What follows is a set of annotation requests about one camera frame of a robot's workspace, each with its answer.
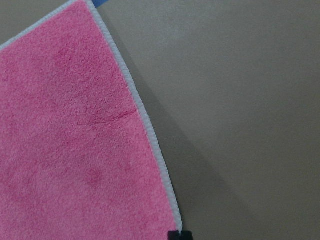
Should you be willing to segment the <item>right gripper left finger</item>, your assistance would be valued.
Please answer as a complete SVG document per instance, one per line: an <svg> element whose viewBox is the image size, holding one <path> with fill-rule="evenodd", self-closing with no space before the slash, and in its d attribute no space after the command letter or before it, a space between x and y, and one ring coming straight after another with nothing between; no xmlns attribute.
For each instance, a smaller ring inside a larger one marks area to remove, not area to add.
<svg viewBox="0 0 320 240"><path fill-rule="evenodd" d="M180 232L178 230L168 231L167 239L168 240L179 240L180 239Z"/></svg>

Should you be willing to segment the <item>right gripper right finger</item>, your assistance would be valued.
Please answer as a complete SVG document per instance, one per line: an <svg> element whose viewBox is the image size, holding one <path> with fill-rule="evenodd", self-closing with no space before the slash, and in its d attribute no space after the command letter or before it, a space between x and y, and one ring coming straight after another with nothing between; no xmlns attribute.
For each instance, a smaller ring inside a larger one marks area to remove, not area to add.
<svg viewBox="0 0 320 240"><path fill-rule="evenodd" d="M191 231L183 230L180 233L180 240L193 240L193 233Z"/></svg>

